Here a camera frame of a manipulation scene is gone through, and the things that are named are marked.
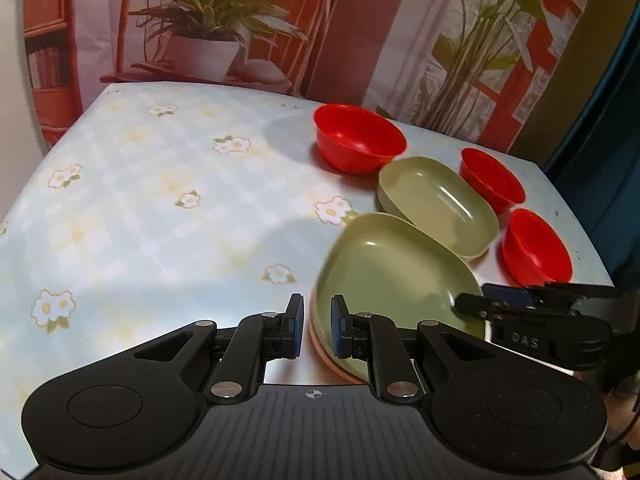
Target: wall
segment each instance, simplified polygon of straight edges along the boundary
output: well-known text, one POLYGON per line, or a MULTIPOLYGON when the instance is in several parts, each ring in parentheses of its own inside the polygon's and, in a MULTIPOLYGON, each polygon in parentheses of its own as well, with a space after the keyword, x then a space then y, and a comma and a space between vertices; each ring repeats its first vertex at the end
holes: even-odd
POLYGON ((556 74, 529 116, 511 155, 542 165, 597 85, 637 0, 589 0, 556 74))
POLYGON ((26 79, 22 0, 0 0, 0 221, 42 160, 26 79))

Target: screw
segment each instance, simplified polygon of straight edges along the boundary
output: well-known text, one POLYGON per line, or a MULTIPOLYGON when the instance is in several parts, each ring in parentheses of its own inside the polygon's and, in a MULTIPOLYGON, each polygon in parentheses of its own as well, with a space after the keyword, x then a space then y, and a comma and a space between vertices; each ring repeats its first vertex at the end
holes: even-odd
POLYGON ((394 397, 413 397, 420 391, 418 386, 408 381, 391 383, 386 387, 386 390, 394 397))
POLYGON ((233 381, 222 381, 211 387, 211 393, 216 397, 231 399, 237 397, 242 392, 242 386, 233 381))

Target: tablecloth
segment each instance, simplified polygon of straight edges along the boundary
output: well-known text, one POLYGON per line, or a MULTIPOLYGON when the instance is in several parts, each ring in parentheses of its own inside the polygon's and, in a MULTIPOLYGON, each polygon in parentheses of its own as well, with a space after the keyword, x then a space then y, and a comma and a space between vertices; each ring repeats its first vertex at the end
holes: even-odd
MULTIPOLYGON (((374 211, 375 177, 320 157, 315 102, 181 83, 109 86, 46 156, 0 226, 0 467, 34 459, 27 396, 61 373, 198 319, 235 326, 308 300, 340 229, 374 211)), ((457 170, 468 144, 398 124, 408 148, 457 170)), ((561 235, 574 281, 609 284, 593 245, 530 162, 494 154, 525 206, 561 235)), ((479 283, 509 283, 489 253, 479 283)), ((308 340, 267 379, 331 383, 308 340)))

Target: bookshelf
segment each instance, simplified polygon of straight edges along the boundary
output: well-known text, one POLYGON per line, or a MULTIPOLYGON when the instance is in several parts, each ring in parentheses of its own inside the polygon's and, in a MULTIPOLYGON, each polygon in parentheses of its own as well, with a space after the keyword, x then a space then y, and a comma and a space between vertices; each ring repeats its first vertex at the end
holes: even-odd
POLYGON ((82 113, 72 0, 24 0, 24 41, 36 113, 51 147, 82 113))

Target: green plate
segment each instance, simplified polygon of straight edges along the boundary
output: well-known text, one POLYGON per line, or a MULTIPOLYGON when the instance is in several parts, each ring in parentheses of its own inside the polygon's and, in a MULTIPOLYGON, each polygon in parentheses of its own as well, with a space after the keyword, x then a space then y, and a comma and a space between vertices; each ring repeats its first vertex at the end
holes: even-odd
POLYGON ((334 294, 344 296, 352 314, 382 314, 402 328, 435 319, 483 338, 483 321, 453 313, 451 307, 460 292, 481 294, 471 271, 446 247, 395 216, 358 216, 342 231, 318 276, 312 305, 314 331, 338 365, 367 380, 364 361, 334 357, 334 294))
POLYGON ((500 231, 491 206, 437 160, 400 158, 378 175, 378 201, 461 258, 482 255, 500 231))

